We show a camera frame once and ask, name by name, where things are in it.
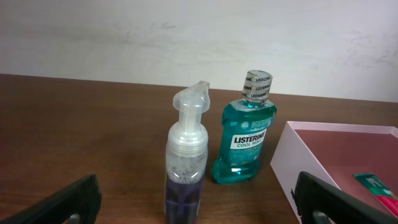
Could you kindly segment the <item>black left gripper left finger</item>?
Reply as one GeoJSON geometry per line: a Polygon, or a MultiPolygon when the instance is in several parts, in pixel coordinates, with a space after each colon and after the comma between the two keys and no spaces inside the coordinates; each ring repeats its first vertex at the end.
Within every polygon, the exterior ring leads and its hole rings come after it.
{"type": "Polygon", "coordinates": [[[101,208],[101,199],[97,176],[90,174],[1,220],[1,224],[63,223],[73,215],[78,215],[79,223],[94,224],[101,208]]]}

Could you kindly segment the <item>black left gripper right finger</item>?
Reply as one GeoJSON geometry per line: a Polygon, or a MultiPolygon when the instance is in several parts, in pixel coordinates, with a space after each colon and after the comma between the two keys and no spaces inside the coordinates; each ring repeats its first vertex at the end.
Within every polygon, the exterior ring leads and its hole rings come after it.
{"type": "Polygon", "coordinates": [[[301,171],[291,191],[302,224],[365,223],[397,224],[397,218],[301,171]]]}

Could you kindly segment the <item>pink cardboard box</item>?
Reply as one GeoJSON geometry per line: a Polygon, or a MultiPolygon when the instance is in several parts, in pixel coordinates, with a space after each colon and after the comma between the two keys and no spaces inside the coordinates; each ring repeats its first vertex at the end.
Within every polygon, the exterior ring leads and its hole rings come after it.
{"type": "Polygon", "coordinates": [[[356,174],[372,173],[397,193],[396,127],[289,121],[271,167],[298,219],[301,216],[292,194],[299,173],[304,171],[397,222],[397,215],[355,178],[356,174]]]}

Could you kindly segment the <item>clear foam pump bottle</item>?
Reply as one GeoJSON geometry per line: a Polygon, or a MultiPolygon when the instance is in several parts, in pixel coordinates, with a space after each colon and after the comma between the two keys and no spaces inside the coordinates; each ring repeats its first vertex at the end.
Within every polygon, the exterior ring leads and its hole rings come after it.
{"type": "Polygon", "coordinates": [[[166,223],[195,223],[208,160],[208,132],[201,116],[210,108],[210,84],[200,81],[178,92],[178,121],[169,129],[165,149],[166,223]]]}

